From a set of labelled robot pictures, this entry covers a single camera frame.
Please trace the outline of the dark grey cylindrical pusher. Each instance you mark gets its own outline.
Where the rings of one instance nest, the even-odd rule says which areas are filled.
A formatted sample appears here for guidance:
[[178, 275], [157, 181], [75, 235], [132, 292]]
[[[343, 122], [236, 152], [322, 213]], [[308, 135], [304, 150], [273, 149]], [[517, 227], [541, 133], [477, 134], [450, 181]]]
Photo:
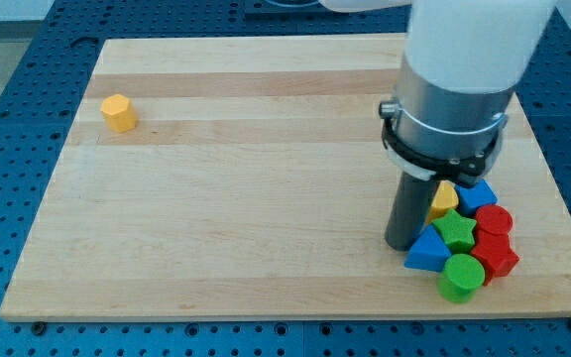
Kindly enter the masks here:
[[407, 173], [400, 183], [385, 232], [388, 245], [398, 251], [407, 251], [416, 241], [430, 205], [438, 189], [437, 180], [421, 180]]

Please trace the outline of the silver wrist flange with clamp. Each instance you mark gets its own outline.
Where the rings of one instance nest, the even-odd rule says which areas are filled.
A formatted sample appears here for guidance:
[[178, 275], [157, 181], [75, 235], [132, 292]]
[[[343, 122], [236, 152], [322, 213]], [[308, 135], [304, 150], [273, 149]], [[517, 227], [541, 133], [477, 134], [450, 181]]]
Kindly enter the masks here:
[[379, 105], [389, 159], [419, 182], [478, 184], [501, 151], [513, 94], [512, 87], [480, 93], [448, 89], [402, 59], [393, 96]]

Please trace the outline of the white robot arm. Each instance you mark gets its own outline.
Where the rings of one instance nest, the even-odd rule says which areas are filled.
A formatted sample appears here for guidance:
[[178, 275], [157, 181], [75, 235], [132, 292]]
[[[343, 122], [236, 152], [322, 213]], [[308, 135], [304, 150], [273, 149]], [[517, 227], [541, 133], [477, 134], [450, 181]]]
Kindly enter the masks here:
[[475, 186], [493, 167], [507, 107], [556, 0], [415, 0], [400, 74], [379, 105], [382, 142], [402, 171], [385, 232], [408, 250], [444, 180]]

